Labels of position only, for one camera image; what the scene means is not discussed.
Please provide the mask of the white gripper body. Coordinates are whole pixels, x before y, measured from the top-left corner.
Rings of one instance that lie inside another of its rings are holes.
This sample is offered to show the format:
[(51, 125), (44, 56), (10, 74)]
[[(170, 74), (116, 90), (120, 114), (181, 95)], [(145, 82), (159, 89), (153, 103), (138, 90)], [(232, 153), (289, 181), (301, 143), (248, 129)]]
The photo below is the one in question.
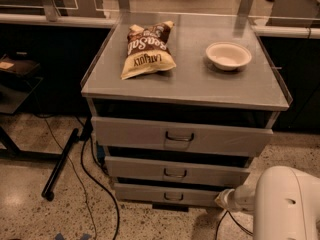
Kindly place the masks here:
[(234, 189), (223, 190), (215, 198), (216, 204), (227, 211), (235, 211), (236, 203), (234, 199), (234, 192)]

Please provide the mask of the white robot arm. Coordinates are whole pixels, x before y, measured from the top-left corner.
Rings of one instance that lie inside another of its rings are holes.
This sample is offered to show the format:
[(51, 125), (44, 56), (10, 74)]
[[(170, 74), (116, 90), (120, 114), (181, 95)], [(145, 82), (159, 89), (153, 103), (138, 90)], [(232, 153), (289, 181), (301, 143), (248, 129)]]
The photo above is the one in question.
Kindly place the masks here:
[(320, 179), (303, 171), (274, 166), (256, 187), (238, 186), (215, 202), (229, 212), (253, 216), (253, 240), (319, 240)]

